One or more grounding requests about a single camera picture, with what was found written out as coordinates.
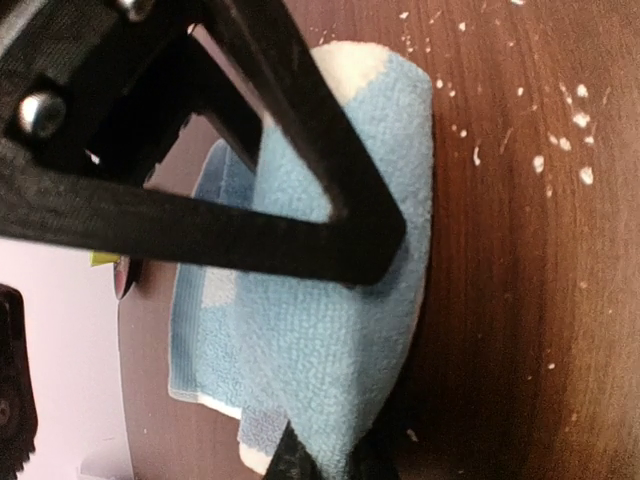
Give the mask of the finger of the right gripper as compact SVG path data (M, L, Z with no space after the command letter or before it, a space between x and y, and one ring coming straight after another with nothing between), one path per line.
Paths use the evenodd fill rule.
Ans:
M252 207L265 124L196 27L313 175L327 219ZM405 232L283 2L2 3L3 237L356 286L385 276Z

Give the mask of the red floral plate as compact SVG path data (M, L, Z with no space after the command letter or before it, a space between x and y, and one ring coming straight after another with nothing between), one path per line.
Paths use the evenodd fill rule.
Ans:
M128 256L120 256L113 266L114 293L122 300L131 287L140 279L143 261Z

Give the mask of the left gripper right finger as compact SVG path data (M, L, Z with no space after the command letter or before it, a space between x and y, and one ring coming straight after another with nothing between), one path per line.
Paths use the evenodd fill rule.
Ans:
M377 430L369 431L351 452L348 461L348 479L400 479L389 450Z

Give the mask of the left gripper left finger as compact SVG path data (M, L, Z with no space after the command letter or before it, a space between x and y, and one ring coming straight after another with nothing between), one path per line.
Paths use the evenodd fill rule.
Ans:
M263 480L322 480L314 459L288 422Z

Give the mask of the green plastic bowl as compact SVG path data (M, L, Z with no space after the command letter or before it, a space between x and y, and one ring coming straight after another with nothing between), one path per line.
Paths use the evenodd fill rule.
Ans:
M119 254L109 252L92 251L89 255L91 267L98 267L108 264L117 264L121 259Z

